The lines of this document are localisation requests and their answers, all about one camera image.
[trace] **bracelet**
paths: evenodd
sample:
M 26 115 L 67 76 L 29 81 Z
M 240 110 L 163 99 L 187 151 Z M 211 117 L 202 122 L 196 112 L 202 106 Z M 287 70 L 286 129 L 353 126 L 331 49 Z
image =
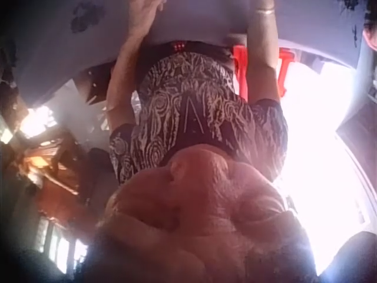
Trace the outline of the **bracelet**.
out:
M 260 15 L 271 15 L 275 13 L 275 7 L 270 8 L 270 9 L 256 9 L 255 13 L 260 14 Z

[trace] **short sleeve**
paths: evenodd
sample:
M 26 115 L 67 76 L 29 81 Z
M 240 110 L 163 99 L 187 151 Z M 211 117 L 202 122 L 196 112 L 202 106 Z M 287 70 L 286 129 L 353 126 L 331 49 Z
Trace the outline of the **short sleeve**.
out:
M 250 106 L 255 123 L 258 169 L 271 182 L 282 171 L 288 143 L 288 126 L 277 101 L 264 99 Z
M 134 127 L 135 125 L 123 124 L 116 128 L 110 136 L 110 159 L 120 185 L 135 173 L 130 154 Z

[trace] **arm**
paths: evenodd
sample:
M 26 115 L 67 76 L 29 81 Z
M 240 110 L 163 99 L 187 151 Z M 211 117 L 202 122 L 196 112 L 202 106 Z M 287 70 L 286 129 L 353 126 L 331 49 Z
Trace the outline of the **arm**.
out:
M 131 97 L 135 91 L 135 67 L 142 40 L 142 37 L 130 36 L 115 64 L 107 89 L 107 120 L 111 133 L 123 124 L 135 124 Z
M 129 0 L 128 38 L 121 47 L 107 89 L 107 120 L 112 133 L 123 124 L 135 125 L 131 104 L 135 91 L 135 67 L 138 51 L 149 33 L 157 9 L 162 10 L 166 0 Z
M 276 67 L 279 59 L 275 12 L 262 13 L 275 8 L 274 0 L 252 1 L 247 29 L 248 102 L 254 104 L 262 99 L 280 102 Z

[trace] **patterned blouse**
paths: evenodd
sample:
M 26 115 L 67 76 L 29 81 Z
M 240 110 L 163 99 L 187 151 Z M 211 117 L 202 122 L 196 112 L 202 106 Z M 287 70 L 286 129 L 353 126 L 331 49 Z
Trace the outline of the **patterned blouse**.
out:
M 287 149 L 280 104 L 247 104 L 234 93 L 233 73 L 216 60 L 195 52 L 163 58 L 149 70 L 138 95 L 139 124 L 124 124 L 110 137 L 120 184 L 196 144 L 216 146 L 271 181 L 279 175 Z

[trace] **hand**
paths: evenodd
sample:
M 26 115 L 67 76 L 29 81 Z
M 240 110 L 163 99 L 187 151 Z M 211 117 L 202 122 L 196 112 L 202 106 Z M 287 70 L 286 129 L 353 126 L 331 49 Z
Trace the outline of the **hand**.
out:
M 166 0 L 129 0 L 129 36 L 144 38 L 152 26 L 157 10 L 162 11 Z

